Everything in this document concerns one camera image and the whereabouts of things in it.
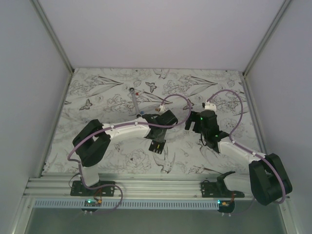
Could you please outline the black fuse box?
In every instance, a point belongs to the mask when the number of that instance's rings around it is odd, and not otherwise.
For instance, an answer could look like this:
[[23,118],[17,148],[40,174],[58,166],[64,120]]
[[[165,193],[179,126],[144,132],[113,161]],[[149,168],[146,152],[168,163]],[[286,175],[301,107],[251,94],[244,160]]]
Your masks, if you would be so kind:
[[165,143],[166,143],[165,140],[163,142],[158,142],[158,141],[152,140],[150,147],[149,147],[149,151],[156,153],[156,154],[162,154]]

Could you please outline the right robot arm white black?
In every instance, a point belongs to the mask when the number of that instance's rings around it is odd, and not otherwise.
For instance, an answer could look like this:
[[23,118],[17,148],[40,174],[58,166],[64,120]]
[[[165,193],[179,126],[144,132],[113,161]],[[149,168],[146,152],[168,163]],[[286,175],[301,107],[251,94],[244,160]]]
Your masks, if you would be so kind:
[[185,130],[191,129],[201,135],[204,146],[215,153],[237,159],[248,166],[248,174],[230,171],[217,178],[216,192],[228,197],[232,192],[252,194],[261,205],[283,202],[293,191],[293,186],[280,157],[274,153],[266,155],[234,141],[219,129],[215,111],[192,111],[186,120]]

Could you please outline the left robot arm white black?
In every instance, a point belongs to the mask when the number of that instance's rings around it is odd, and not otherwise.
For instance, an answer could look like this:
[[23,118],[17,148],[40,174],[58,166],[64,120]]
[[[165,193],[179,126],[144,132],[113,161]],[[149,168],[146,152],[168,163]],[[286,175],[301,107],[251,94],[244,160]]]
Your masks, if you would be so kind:
[[99,192],[97,165],[111,143],[140,137],[150,139],[149,151],[161,154],[165,146],[168,128],[178,124],[172,111],[163,114],[145,114],[135,120],[103,124],[98,119],[91,120],[73,139],[75,153],[80,159],[79,172],[84,181],[82,190],[89,196]]

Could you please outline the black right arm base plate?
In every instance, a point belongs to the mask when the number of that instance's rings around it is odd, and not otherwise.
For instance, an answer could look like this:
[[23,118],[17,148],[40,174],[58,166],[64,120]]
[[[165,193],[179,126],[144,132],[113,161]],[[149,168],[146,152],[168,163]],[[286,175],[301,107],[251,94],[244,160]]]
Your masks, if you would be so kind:
[[204,198],[244,198],[245,194],[239,191],[230,191],[223,182],[209,182],[205,180],[200,184],[202,197]]

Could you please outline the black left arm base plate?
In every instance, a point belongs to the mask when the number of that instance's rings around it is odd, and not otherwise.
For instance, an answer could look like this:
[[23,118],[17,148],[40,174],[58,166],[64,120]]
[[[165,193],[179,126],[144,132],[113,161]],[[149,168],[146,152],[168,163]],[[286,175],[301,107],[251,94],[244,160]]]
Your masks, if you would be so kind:
[[72,184],[70,196],[114,196],[114,181],[99,181],[91,186],[92,189],[86,188],[82,181],[76,180]]

